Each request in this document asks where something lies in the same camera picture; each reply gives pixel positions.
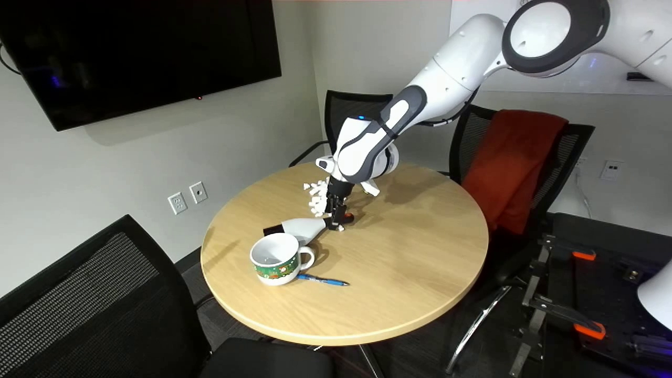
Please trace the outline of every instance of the television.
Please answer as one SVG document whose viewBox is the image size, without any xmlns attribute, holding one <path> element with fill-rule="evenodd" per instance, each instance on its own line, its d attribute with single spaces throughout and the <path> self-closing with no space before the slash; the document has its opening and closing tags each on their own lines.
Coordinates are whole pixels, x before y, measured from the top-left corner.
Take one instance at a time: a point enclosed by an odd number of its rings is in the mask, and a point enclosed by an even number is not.
<svg viewBox="0 0 672 378">
<path fill-rule="evenodd" d="M 0 41 L 56 130 L 281 73 L 270 0 L 0 0 Z"/>
</svg>

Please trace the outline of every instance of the wall outlet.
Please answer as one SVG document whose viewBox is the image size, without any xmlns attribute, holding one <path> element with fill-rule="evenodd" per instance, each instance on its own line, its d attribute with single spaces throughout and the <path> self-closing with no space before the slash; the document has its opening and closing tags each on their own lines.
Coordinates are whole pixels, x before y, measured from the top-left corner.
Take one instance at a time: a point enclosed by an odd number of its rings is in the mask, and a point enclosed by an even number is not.
<svg viewBox="0 0 672 378">
<path fill-rule="evenodd" d="M 207 199 L 207 191 L 205 191 L 204 180 L 190 184 L 190 193 L 192 193 L 194 204 L 201 204 Z"/>
<path fill-rule="evenodd" d="M 186 212 L 186 202 L 182 197 L 182 191 L 168 195 L 168 204 L 171 204 L 173 214 Z"/>
<path fill-rule="evenodd" d="M 622 168 L 620 162 L 615 162 L 615 159 L 605 159 L 601 178 L 602 178 L 602 180 L 615 180 L 615 178 L 620 177 L 620 168 Z"/>
</svg>

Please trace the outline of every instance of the round table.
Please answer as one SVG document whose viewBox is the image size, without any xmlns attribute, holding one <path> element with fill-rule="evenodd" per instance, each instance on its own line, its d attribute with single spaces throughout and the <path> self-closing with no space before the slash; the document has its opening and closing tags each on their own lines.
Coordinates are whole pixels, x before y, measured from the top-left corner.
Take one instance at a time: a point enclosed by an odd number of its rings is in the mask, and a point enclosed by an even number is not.
<svg viewBox="0 0 672 378">
<path fill-rule="evenodd" d="M 238 321 L 297 345 L 367 345 L 431 323 L 473 288 L 487 255 L 486 218 L 459 184 L 420 167 L 378 178 L 378 197 L 357 184 L 347 202 L 356 222 L 310 244 L 318 262 L 309 273 L 350 286 L 263 286 L 251 246 L 268 224 L 310 218 L 302 184 L 320 178 L 326 174 L 312 163 L 280 170 L 213 218 L 201 269 L 215 298 Z"/>
</svg>

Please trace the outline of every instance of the mug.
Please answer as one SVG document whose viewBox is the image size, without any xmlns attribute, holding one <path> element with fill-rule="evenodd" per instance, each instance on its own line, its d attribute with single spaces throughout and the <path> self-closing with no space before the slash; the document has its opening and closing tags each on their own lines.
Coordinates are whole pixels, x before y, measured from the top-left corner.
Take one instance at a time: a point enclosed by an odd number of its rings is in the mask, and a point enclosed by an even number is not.
<svg viewBox="0 0 672 378">
<path fill-rule="evenodd" d="M 300 246 L 289 234 L 270 234 L 253 246 L 251 260 L 256 278 L 265 286 L 284 286 L 291 281 L 298 271 L 312 266 L 315 252 L 309 246 Z"/>
</svg>

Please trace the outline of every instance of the wall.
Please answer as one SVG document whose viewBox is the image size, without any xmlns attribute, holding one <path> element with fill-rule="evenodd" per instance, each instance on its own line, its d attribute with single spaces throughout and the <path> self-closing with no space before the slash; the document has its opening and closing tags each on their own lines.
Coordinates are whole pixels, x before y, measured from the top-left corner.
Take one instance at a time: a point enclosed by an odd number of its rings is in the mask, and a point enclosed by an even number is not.
<svg viewBox="0 0 672 378">
<path fill-rule="evenodd" d="M 320 138 L 304 7 L 277 0 L 275 23 L 281 78 L 65 133 L 0 67 L 0 296 L 121 214 L 178 260 L 231 195 Z M 175 191 L 190 202 L 176 217 Z"/>
<path fill-rule="evenodd" d="M 326 88 L 398 93 L 445 43 L 450 14 L 450 0 L 310 7 L 318 95 L 323 96 Z M 567 95 L 555 86 L 546 93 L 499 93 L 486 86 L 474 99 L 489 108 L 539 109 L 595 124 L 583 162 L 553 211 L 666 236 L 672 236 L 671 100 L 668 95 Z M 400 138 L 401 158 L 445 170 L 450 138 L 451 127 L 414 128 Z M 605 159 L 620 163 L 618 178 L 601 178 Z"/>
</svg>

